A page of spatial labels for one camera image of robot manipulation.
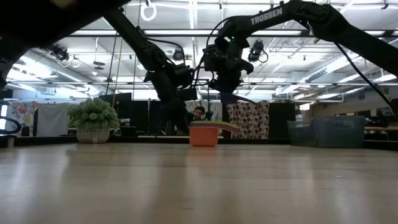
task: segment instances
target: orange plastic bin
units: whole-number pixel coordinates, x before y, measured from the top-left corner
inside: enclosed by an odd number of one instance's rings
[[[218,128],[190,127],[189,143],[192,146],[214,147],[218,143]]]

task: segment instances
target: person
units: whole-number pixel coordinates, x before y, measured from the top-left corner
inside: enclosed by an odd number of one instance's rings
[[[199,121],[202,120],[202,116],[205,114],[205,108],[202,106],[197,106],[193,113],[188,112],[187,114],[187,121],[188,124],[192,121]]]

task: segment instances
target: green plant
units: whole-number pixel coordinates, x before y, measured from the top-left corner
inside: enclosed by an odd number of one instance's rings
[[[70,115],[69,127],[82,127],[89,130],[98,128],[118,128],[118,115],[111,105],[99,98],[91,98],[72,106],[68,114]]]

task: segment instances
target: blue storage bin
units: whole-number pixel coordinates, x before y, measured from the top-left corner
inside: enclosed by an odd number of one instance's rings
[[[363,146],[364,116],[324,116],[310,125],[288,121],[291,144],[310,147],[355,148]]]

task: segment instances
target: wall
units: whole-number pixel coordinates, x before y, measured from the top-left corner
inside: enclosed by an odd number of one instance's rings
[[[390,100],[398,98],[398,88],[396,86],[389,87],[389,94],[386,96]],[[375,116],[376,109],[383,107],[387,107],[386,102],[376,92],[369,91],[365,93],[364,100],[358,100],[358,95],[355,95],[354,98],[346,99],[344,103],[329,104],[326,108],[319,103],[311,105],[310,113],[313,116],[324,116],[371,110],[372,116]]]

